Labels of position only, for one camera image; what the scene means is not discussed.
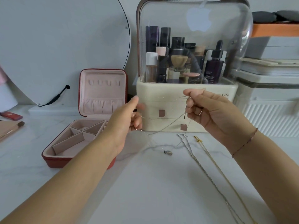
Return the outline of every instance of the pink jewelry box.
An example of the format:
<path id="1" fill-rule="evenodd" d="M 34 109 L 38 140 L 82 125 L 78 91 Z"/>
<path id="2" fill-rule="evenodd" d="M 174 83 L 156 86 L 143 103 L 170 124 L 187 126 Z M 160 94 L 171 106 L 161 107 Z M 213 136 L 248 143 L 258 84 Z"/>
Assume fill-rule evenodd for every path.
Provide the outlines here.
<path id="1" fill-rule="evenodd" d="M 63 168 L 106 127 L 114 110 L 126 103 L 128 77 L 119 69 L 84 69 L 80 73 L 79 113 L 42 152 L 51 168 Z"/>

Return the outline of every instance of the thin string bracelet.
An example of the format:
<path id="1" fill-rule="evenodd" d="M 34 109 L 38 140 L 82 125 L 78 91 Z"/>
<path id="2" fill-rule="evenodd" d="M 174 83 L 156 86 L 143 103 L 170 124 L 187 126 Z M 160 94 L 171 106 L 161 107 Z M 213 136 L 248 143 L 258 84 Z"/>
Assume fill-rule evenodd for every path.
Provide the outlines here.
<path id="1" fill-rule="evenodd" d="M 255 132 L 253 133 L 253 136 L 244 144 L 244 145 L 242 145 L 242 147 L 241 148 L 239 148 L 237 151 L 235 151 L 233 154 L 232 154 L 232 156 L 231 156 L 231 158 L 234 158 L 234 155 L 237 153 L 237 152 L 239 152 L 245 145 L 247 145 L 249 142 L 251 142 L 252 141 L 252 139 L 254 138 L 254 136 L 256 135 L 256 132 L 257 132 L 257 128 L 256 128 L 256 130 L 255 130 Z"/>

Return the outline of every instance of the makeup organizer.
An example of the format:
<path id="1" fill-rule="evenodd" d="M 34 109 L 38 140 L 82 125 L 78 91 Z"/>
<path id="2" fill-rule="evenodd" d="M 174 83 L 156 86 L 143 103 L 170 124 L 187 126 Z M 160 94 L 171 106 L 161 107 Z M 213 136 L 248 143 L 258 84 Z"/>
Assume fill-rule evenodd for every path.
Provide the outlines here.
<path id="1" fill-rule="evenodd" d="M 127 75 L 123 70 L 85 69 L 80 73 L 79 113 L 42 152 L 51 168 L 64 167 L 106 127 L 112 113 L 125 104 Z M 115 158 L 108 169 L 114 165 Z"/>
<path id="2" fill-rule="evenodd" d="M 233 72 L 253 26 L 248 1 L 141 0 L 136 14 L 143 130 L 205 132 L 185 115 L 183 90 L 204 89 L 233 101 Z"/>

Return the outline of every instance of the dark purple bottle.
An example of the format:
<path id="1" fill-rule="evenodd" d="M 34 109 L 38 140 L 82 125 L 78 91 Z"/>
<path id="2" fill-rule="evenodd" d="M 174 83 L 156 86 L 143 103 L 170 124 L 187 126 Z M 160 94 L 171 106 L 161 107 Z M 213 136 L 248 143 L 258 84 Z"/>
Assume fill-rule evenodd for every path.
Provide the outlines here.
<path id="1" fill-rule="evenodd" d="M 217 42 L 216 49 L 212 52 L 212 59 L 207 61 L 206 68 L 204 71 L 204 77 L 207 79 L 209 84 L 217 84 L 221 75 L 221 69 L 224 61 L 221 61 L 223 50 L 222 40 Z"/>

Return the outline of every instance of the jewelry box compartment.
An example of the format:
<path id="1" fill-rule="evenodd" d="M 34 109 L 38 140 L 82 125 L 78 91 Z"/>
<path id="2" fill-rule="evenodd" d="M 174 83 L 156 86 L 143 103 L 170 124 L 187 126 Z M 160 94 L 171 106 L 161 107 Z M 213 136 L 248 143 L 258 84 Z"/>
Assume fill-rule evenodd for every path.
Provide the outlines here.
<path id="1" fill-rule="evenodd" d="M 62 168 L 74 158 L 85 146 L 94 140 L 108 121 L 102 119 L 82 118 L 72 122 L 43 151 L 42 156 L 51 168 Z"/>

